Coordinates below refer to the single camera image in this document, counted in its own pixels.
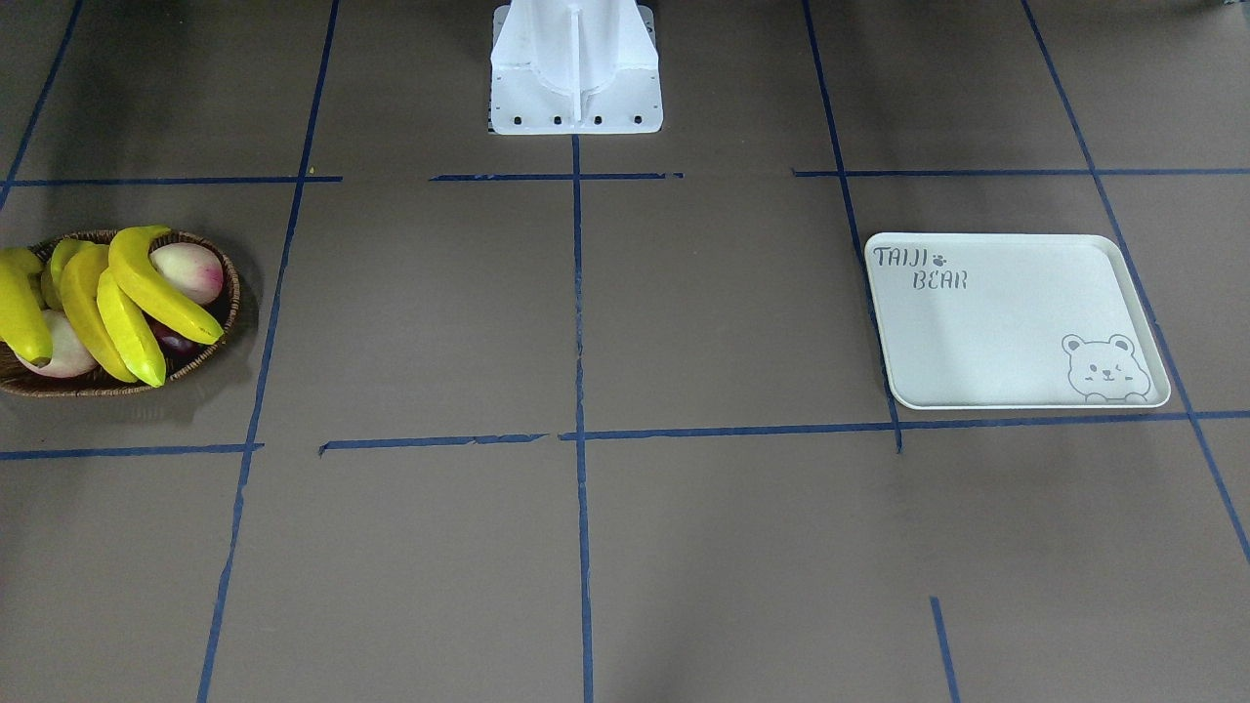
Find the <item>tray rim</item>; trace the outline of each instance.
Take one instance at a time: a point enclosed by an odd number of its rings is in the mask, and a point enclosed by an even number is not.
[[[1138,341],[1141,346],[1142,362],[1148,365],[1148,372],[1150,373],[1150,379],[1156,384],[1156,388],[1161,390],[1161,397],[1158,402],[1151,403],[968,403],[968,404],[924,404],[909,400],[905,394],[900,393],[899,387],[895,380],[894,365],[890,362],[890,350],[886,341],[886,323],[880,315],[881,300],[879,296],[879,286],[874,275],[874,268],[871,265],[871,258],[869,253],[872,249],[872,243],[880,239],[890,239],[895,236],[912,238],[906,241],[914,241],[915,238],[926,239],[946,239],[946,240],[968,240],[968,239],[985,239],[988,241],[998,240],[1006,243],[1009,239],[1014,239],[1019,243],[1032,243],[1032,244],[1055,244],[1060,243],[1084,243],[1086,245],[1094,245],[1102,254],[1106,255],[1109,263],[1111,264],[1111,270],[1115,274],[1116,283],[1120,286],[1120,293],[1124,295],[1125,308],[1128,309],[1129,318],[1132,320],[1134,331],[1138,335]],[[1166,405],[1171,400],[1172,384],[1171,378],[1168,372],[1166,360],[1159,349],[1159,343],[1155,339],[1154,325],[1150,324],[1146,318],[1145,308],[1141,303],[1141,296],[1138,294],[1136,286],[1132,283],[1132,274],[1129,271],[1128,261],[1124,258],[1124,251],[1120,250],[1116,243],[1100,234],[1088,234],[1088,233],[955,233],[955,231],[896,231],[886,230],[879,231],[872,236],[868,238],[864,243],[864,268],[868,271],[869,280],[869,293],[872,298],[872,310],[876,316],[878,324],[878,341],[881,349],[881,359],[885,364],[885,378],[886,384],[890,388],[890,394],[894,399],[901,403],[904,407],[912,410],[1150,410]]]

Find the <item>bear face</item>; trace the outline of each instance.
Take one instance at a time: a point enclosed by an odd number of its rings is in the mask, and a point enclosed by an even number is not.
[[[1068,380],[1088,403],[1146,399],[1150,374],[1132,355],[1132,340],[1115,334],[1106,341],[1085,341],[1075,334],[1064,338],[1071,365]]]

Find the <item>grid line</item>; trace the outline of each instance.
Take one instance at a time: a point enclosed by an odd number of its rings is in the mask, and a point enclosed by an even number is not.
[[[946,619],[941,614],[941,602],[936,595],[929,597],[929,608],[934,613],[934,629],[938,630],[938,647],[941,649],[941,664],[946,672],[946,689],[950,703],[960,703],[959,682],[955,680],[955,660],[950,655],[950,640],[946,638]]]
[[[834,161],[838,164],[838,180],[842,190],[842,205],[846,209],[846,224],[851,230],[851,245],[855,246],[855,259],[859,261],[860,275],[864,278],[864,299],[868,305],[868,316],[872,323],[872,334],[876,338],[878,348],[881,346],[881,328],[876,320],[876,305],[872,303],[872,289],[868,278],[868,261],[864,260],[864,246],[860,241],[859,225],[855,223],[855,205],[851,201],[850,181],[846,179],[846,164],[842,161],[842,145],[838,139],[838,123],[834,120],[834,105],[829,98],[829,85],[825,81],[825,65],[820,59],[820,43],[816,40],[816,25],[811,19],[811,3],[802,0],[802,16],[808,24],[808,43],[811,45],[811,60],[816,69],[816,83],[820,84],[820,99],[825,108],[825,123],[829,128],[829,143],[834,149]],[[894,424],[895,450],[902,453],[902,428],[899,424],[899,407],[890,393],[890,379],[885,370],[885,355],[881,354],[881,385],[885,389],[885,403],[890,410],[890,422]]]
[[[619,173],[619,174],[442,174],[431,178],[434,183],[479,183],[479,181],[511,181],[511,180],[666,180],[669,178],[681,179],[685,174],[674,171],[661,173]]]
[[[581,268],[581,140],[572,135],[572,290],[578,346],[576,452],[578,452],[578,552],[581,563],[581,688],[584,703],[595,700],[595,657],[590,608],[590,508],[586,497],[586,385],[582,355],[582,268]]]
[[[1226,169],[850,169],[798,170],[795,178],[981,178],[981,176],[1181,176],[1250,175],[1250,168]]]
[[[291,241],[295,239],[295,228],[299,223],[300,205],[304,199],[304,183],[308,176],[309,159],[312,153],[312,136],[316,133],[316,119],[321,106],[321,94],[325,89],[325,75],[330,66],[330,50],[334,46],[334,28],[339,18],[339,0],[330,5],[330,19],[325,31],[325,44],[321,48],[321,68],[318,73],[316,89],[312,91],[312,106],[309,110],[308,129],[304,134],[304,151],[300,156],[299,176],[295,181],[295,194],[291,198],[291,214],[286,225],[286,238],[282,241],[282,259],[278,266],[278,280],[274,284],[274,299],[269,309],[269,329],[265,333],[265,348],[261,355],[260,370],[256,379],[256,398],[252,405],[251,419],[248,423],[246,449],[239,467],[239,484],[235,488],[234,514],[230,525],[230,548],[226,552],[225,565],[218,579],[218,594],[212,605],[212,620],[209,625],[209,639],[204,650],[204,668],[200,672],[200,687],[196,703],[208,703],[209,687],[212,682],[212,667],[216,662],[218,642],[221,637],[221,620],[225,614],[226,595],[230,590],[230,575],[234,569],[235,549],[239,545],[239,528],[242,520],[244,489],[251,473],[252,444],[256,440],[256,430],[260,424],[261,409],[265,402],[265,385],[269,379],[269,368],[272,360],[274,340],[278,335],[278,320],[281,311],[282,283],[286,278],[286,266],[290,261]]]
[[[4,204],[9,200],[9,193],[18,179],[18,169],[21,168],[21,160],[26,156],[30,139],[35,134],[35,125],[39,124],[39,115],[42,114],[44,104],[48,103],[48,95],[52,91],[52,81],[56,80],[56,74],[65,60],[65,51],[69,49],[70,39],[74,36],[74,28],[78,26],[81,11],[82,0],[78,0],[74,3],[74,10],[70,11],[70,19],[65,24],[65,34],[61,35],[61,44],[56,49],[56,58],[52,59],[52,66],[48,70],[48,79],[44,80],[44,88],[39,93],[39,99],[35,100],[35,109],[31,110],[30,120],[26,121],[26,130],[21,134],[21,141],[18,144],[18,154],[14,155],[12,164],[9,166],[9,175],[4,179],[4,186],[0,186],[0,210],[4,210]]]
[[[31,449],[0,452],[0,462],[39,459],[82,459],[86,457],[172,457],[179,454],[240,454],[262,448],[252,444],[170,444],[154,447],[98,447],[84,449]]]
[[[469,444],[526,444],[538,442],[546,434],[491,434],[460,437],[411,437],[395,439],[340,439],[326,442],[318,448],[318,457],[326,452],[344,449],[392,449],[398,447],[465,447]]]
[[[342,176],[152,176],[152,178],[58,178],[15,180],[14,188],[61,188],[66,185],[240,185],[259,183],[342,183]]]
[[[1132,255],[1129,253],[1129,244],[1124,238],[1124,231],[1120,229],[1120,220],[1115,215],[1115,208],[1111,206],[1111,198],[1106,193],[1106,188],[1102,184],[1102,176],[1099,175],[1098,168],[1094,165],[1094,155],[1090,153],[1089,144],[1085,140],[1085,134],[1081,131],[1081,125],[1076,119],[1076,111],[1072,109],[1072,104],[1068,98],[1068,91],[1064,90],[1064,84],[1059,79],[1059,71],[1055,69],[1055,61],[1050,55],[1050,50],[1046,49],[1046,41],[1041,36],[1041,28],[1038,26],[1038,19],[1032,14],[1032,8],[1029,6],[1029,0],[1020,0],[1020,6],[1024,9],[1025,16],[1029,20],[1029,26],[1032,29],[1034,38],[1038,41],[1038,48],[1041,50],[1041,56],[1046,63],[1046,69],[1050,71],[1050,78],[1055,84],[1055,90],[1059,93],[1059,99],[1064,104],[1064,111],[1068,114],[1068,119],[1072,125],[1072,133],[1076,136],[1076,143],[1081,148],[1081,154],[1085,156],[1085,164],[1089,166],[1089,175],[1094,179],[1094,185],[1098,188],[1099,198],[1102,200],[1102,208],[1106,210],[1106,216],[1111,223],[1111,229],[1115,233],[1115,239],[1119,243],[1120,250],[1124,253],[1124,261],[1129,269],[1129,276],[1132,279],[1132,285],[1141,296],[1141,304],[1145,308],[1146,316],[1150,319],[1150,326],[1154,328],[1155,336],[1159,338],[1159,350],[1162,353],[1164,360],[1168,368],[1171,370],[1172,379],[1176,382],[1176,392],[1180,395],[1181,403],[1185,405],[1185,414],[1189,417],[1190,425],[1194,428],[1194,437],[1198,439],[1198,444],[1202,450],[1202,458],[1206,460],[1206,468],[1211,474],[1211,480],[1215,483],[1216,492],[1220,495],[1220,502],[1224,503],[1224,510],[1228,513],[1229,522],[1232,523],[1232,532],[1238,538],[1238,543],[1241,545],[1241,555],[1245,558],[1246,563],[1250,564],[1250,539],[1246,538],[1245,528],[1241,525],[1241,518],[1238,515],[1238,509],[1232,504],[1232,497],[1229,494],[1229,489],[1224,483],[1224,475],[1220,473],[1220,467],[1215,462],[1215,455],[1211,453],[1211,447],[1206,442],[1206,434],[1202,432],[1202,424],[1199,420],[1198,413],[1194,412],[1194,404],[1189,398],[1189,392],[1185,390],[1185,383],[1181,380],[1180,369],[1176,368],[1176,360],[1172,358],[1171,350],[1168,346],[1168,339],[1164,336],[1164,330],[1159,324],[1159,319],[1155,315],[1154,306],[1150,304],[1150,298],[1146,295],[1146,288],[1141,281],[1141,276],[1138,273],[1138,266],[1132,261]]]

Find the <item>brown floor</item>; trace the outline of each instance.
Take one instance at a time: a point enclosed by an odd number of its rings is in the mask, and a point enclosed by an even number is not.
[[[0,394],[0,702],[1250,699],[1250,4],[660,0],[574,140],[488,133],[499,1],[0,4],[0,245],[251,291]],[[1171,400],[895,405],[882,230],[1121,243]]]

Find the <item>blue tape line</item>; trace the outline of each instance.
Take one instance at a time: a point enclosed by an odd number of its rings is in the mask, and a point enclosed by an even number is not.
[[[665,174],[581,174],[581,180],[664,180]]]
[[[1250,410],[1211,410],[1198,413],[1200,420],[1236,420],[1250,418]]]
[[[1151,423],[1151,422],[1184,422],[1189,415],[1185,413],[1151,413],[1151,414],[1115,414],[1115,415],[1049,415],[1029,418],[970,418],[959,420],[902,420],[899,424],[905,430],[929,429],[972,429],[992,427],[1046,427],[1046,425],[1098,425],[1121,423]],[[752,435],[778,435],[778,434],[840,434],[856,432],[891,432],[895,423],[840,423],[840,424],[811,424],[811,425],[744,425],[744,427],[715,427],[715,428],[669,428],[669,429],[624,429],[586,432],[586,440],[602,439],[650,439],[655,437],[752,437]],[[561,442],[572,442],[575,433],[558,435]]]
[[[439,183],[474,183],[498,180],[664,180],[666,174],[442,174],[431,178]]]
[[[745,425],[715,428],[671,428],[671,429],[622,429],[586,432],[588,440],[600,439],[650,439],[655,437],[754,437],[774,434],[834,434],[845,432],[882,432],[892,430],[892,423],[846,423],[828,425]],[[559,435],[562,442],[576,439],[575,433]]]
[[[274,354],[274,339],[278,333],[278,318],[282,300],[282,280],[286,276],[286,264],[290,259],[291,240],[295,238],[295,225],[299,221],[300,204],[304,198],[304,181],[309,170],[309,159],[312,153],[312,135],[316,131],[318,111],[321,106],[321,93],[325,89],[325,74],[330,66],[330,49],[334,45],[334,26],[339,18],[339,0],[334,0],[330,6],[330,20],[325,30],[325,44],[321,48],[321,68],[318,71],[316,89],[312,93],[312,109],[309,111],[308,130],[304,135],[304,153],[300,156],[299,178],[295,181],[295,195],[291,198],[291,215],[286,225],[286,239],[282,243],[282,260],[278,266],[278,281],[274,285],[274,301],[269,309],[269,329],[265,333],[265,352],[260,362],[260,372],[256,379],[256,400],[252,405],[251,419],[248,423],[248,444],[256,440],[256,429],[260,425],[260,412],[265,400],[265,384],[269,379],[269,365]],[[230,524],[230,549],[226,553],[226,563],[221,569],[218,580],[218,597],[212,605],[212,624],[209,627],[209,642],[204,652],[204,668],[200,672],[200,688],[196,703],[208,703],[209,685],[212,682],[212,665],[216,660],[218,642],[221,637],[221,618],[225,614],[226,594],[230,590],[230,574],[234,570],[235,549],[239,545],[239,525],[242,522],[244,488],[248,485],[248,477],[251,473],[252,452],[245,450],[239,467],[239,485],[235,488],[234,517]]]
[[[1059,71],[1055,69],[1055,61],[1050,56],[1050,50],[1046,49],[1046,41],[1041,36],[1041,29],[1038,26],[1038,20],[1032,14],[1032,9],[1029,6],[1029,0],[1020,0],[1020,5],[1024,8],[1025,16],[1029,19],[1029,26],[1032,29],[1034,38],[1038,40],[1038,48],[1041,50],[1041,56],[1046,63],[1046,69],[1050,71],[1050,78],[1055,84],[1055,90],[1059,91],[1059,99],[1062,101],[1064,110],[1068,113],[1068,120],[1072,125],[1072,133],[1076,135],[1076,143],[1081,148],[1081,154],[1085,156],[1085,164],[1089,166],[1089,174],[1094,179],[1094,185],[1098,188],[1099,198],[1102,200],[1102,208],[1106,210],[1106,216],[1111,221],[1111,229],[1115,231],[1116,243],[1124,253],[1124,260],[1126,268],[1129,269],[1129,276],[1132,279],[1138,295],[1141,296],[1141,305],[1145,309],[1146,315],[1150,318],[1150,324],[1155,330],[1155,335],[1159,338],[1159,350],[1162,353],[1164,360],[1171,370],[1172,379],[1176,382],[1176,392],[1181,398],[1181,403],[1185,405],[1185,413],[1189,417],[1190,425],[1194,428],[1194,437],[1198,439],[1198,444],[1202,450],[1202,458],[1206,459],[1206,468],[1211,473],[1211,480],[1215,483],[1215,488],[1220,494],[1220,500],[1224,503],[1224,510],[1228,513],[1229,520],[1232,523],[1232,532],[1236,534],[1238,543],[1241,545],[1241,554],[1246,563],[1250,564],[1250,539],[1246,537],[1245,528],[1241,524],[1241,518],[1238,515],[1236,507],[1232,504],[1232,498],[1229,495],[1228,487],[1224,483],[1224,477],[1221,475],[1220,468],[1215,462],[1215,455],[1206,442],[1206,434],[1202,433],[1202,424],[1199,420],[1198,414],[1194,412],[1194,405],[1190,402],[1189,393],[1185,390],[1185,384],[1180,377],[1180,369],[1176,368],[1176,362],[1168,346],[1168,339],[1164,336],[1164,330],[1159,325],[1159,319],[1155,315],[1154,306],[1150,304],[1150,298],[1146,295],[1145,285],[1141,283],[1141,276],[1139,275],[1138,268],[1132,261],[1132,255],[1129,253],[1129,245],[1124,239],[1124,231],[1120,229],[1120,220],[1115,216],[1115,209],[1111,206],[1111,198],[1108,195],[1106,188],[1102,185],[1102,179],[1099,175],[1098,169],[1094,166],[1094,156],[1090,153],[1089,144],[1085,141],[1085,134],[1081,131],[1081,126],[1076,120],[1076,111],[1072,109],[1072,104],[1068,99],[1068,91],[1064,90],[1064,84],[1059,79]]]
[[[965,420],[910,420],[905,429],[971,429],[988,427],[1050,427],[1050,425],[1104,425],[1124,423],[1184,422],[1185,413],[1144,413],[1120,415],[1050,415],[1036,418],[981,418]]]
[[[326,442],[318,455],[341,449],[391,449],[396,447],[464,447],[469,444],[524,444],[536,442],[546,434],[492,434],[462,437],[415,437],[396,439],[339,439]]]
[[[252,450],[264,444],[254,443]],[[238,454],[246,452],[248,444],[175,444],[166,447],[104,447],[94,449],[31,449],[26,452],[0,452],[0,462],[25,462],[31,459],[82,459],[88,457],[169,457],[176,454]]]
[[[1248,169],[1095,169],[1098,175],[1250,175]]]
[[[834,120],[834,105],[829,98],[829,86],[825,81],[825,64],[820,59],[820,44],[816,41],[816,25],[811,19],[811,4],[802,0],[802,16],[808,23],[808,41],[811,44],[811,60],[816,65],[816,81],[820,84],[820,99],[825,106],[825,121],[829,126],[829,141],[834,148],[834,161],[838,165],[838,180],[842,189],[842,205],[846,208],[846,224],[851,230],[851,244],[855,246],[855,259],[860,264],[860,275],[864,278],[864,298],[868,301],[868,315],[872,321],[872,333],[876,336],[878,346],[881,345],[881,328],[876,321],[876,306],[872,304],[872,288],[868,278],[868,261],[864,259],[864,245],[860,241],[859,225],[855,223],[855,205],[851,203],[850,181],[846,179],[846,164],[842,161],[842,145],[838,139],[838,123]],[[885,404],[890,410],[890,422],[894,424],[894,445],[898,453],[902,453],[902,428],[899,425],[899,407],[894,402],[890,392],[890,380],[885,369],[885,354],[881,354],[881,385],[885,389]]]
[[[950,642],[946,640],[946,622],[941,617],[941,602],[929,597],[929,607],[934,612],[934,627],[938,629],[938,645],[941,647],[941,663],[946,669],[946,688],[950,690],[950,703],[959,702],[959,683],[955,680],[955,662],[950,657]]]
[[[478,180],[572,180],[572,174],[442,174],[431,181],[478,181]]]
[[[61,35],[61,45],[56,49],[56,58],[52,59],[52,66],[48,70],[44,89],[39,91],[39,99],[35,100],[35,109],[30,113],[30,120],[26,121],[26,131],[21,134],[21,141],[18,144],[18,154],[9,166],[9,175],[4,179],[4,188],[0,188],[0,210],[4,209],[4,204],[9,200],[9,191],[18,178],[18,169],[21,168],[21,160],[26,156],[26,149],[30,146],[30,138],[35,134],[35,124],[39,123],[39,115],[44,111],[48,95],[52,91],[52,81],[56,80],[56,73],[61,70],[61,61],[65,60],[65,51],[69,49],[70,38],[74,36],[74,28],[78,25],[81,10],[82,0],[78,0],[74,3],[74,10],[70,11],[70,20],[65,24],[65,34]]]
[[[586,385],[582,368],[581,298],[581,141],[572,135],[572,294],[578,340],[576,437],[578,443],[578,550],[581,560],[581,697],[595,700],[595,657],[590,609],[590,513],[586,499]]]
[[[18,180],[14,188],[65,185],[236,185],[254,183],[298,183],[299,176],[188,176],[188,178],[59,178]],[[342,183],[342,176],[306,176],[304,183]]]
[[[800,171],[791,169],[795,178],[964,178],[964,176],[1088,176],[1089,169],[891,169]],[[1250,175],[1250,169],[1095,169],[1098,175],[1159,176],[1159,175]]]

